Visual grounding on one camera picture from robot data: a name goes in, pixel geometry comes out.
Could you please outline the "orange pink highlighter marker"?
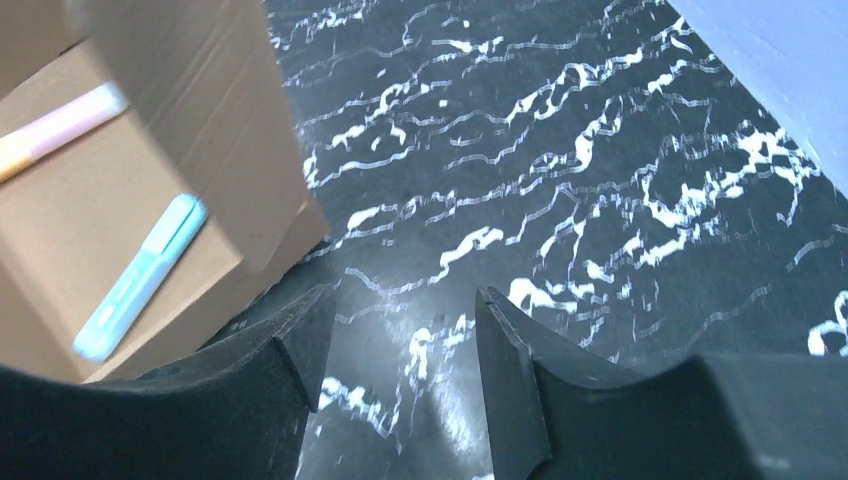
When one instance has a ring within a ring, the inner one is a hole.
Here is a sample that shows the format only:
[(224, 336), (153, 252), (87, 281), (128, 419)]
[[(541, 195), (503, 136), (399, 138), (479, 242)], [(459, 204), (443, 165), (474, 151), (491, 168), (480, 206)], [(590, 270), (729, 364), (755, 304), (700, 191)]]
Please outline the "orange pink highlighter marker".
[(103, 83), (1, 137), (1, 182), (125, 112), (130, 102), (112, 82)]

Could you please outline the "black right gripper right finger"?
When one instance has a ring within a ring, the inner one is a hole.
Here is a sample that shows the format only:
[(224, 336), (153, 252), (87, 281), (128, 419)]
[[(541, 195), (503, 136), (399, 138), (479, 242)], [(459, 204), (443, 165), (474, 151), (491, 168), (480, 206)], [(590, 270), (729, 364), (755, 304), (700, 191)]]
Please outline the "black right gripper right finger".
[(843, 479), (847, 362), (699, 354), (654, 376), (476, 293), (498, 479)]

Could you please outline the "brown cardboard box sheet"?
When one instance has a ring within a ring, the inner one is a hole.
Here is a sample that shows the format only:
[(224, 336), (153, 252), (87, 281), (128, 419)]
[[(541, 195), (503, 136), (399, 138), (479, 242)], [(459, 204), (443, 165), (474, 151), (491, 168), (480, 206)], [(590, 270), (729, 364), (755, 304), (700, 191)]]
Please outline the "brown cardboard box sheet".
[[(97, 86), (116, 119), (1, 185), (1, 363), (85, 383), (188, 355), (329, 231), (260, 1), (5, 1), (1, 131)], [(208, 220), (116, 351), (72, 349), (168, 205)]]

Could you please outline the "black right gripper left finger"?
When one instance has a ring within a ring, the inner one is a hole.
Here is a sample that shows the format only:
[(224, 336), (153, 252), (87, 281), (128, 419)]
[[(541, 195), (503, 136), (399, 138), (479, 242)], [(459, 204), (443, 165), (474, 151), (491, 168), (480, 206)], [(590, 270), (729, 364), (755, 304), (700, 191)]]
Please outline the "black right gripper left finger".
[(142, 376), (70, 384), (1, 371), (5, 479), (292, 479), (335, 323), (319, 285)]

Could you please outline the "blue highlighter marker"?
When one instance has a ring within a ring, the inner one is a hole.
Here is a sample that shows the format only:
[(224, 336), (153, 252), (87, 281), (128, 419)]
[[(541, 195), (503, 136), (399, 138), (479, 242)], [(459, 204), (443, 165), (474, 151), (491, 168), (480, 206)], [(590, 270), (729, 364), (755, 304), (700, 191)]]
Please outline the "blue highlighter marker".
[(206, 220), (201, 200), (189, 193), (176, 196), (82, 326), (72, 350), (94, 363), (107, 360)]

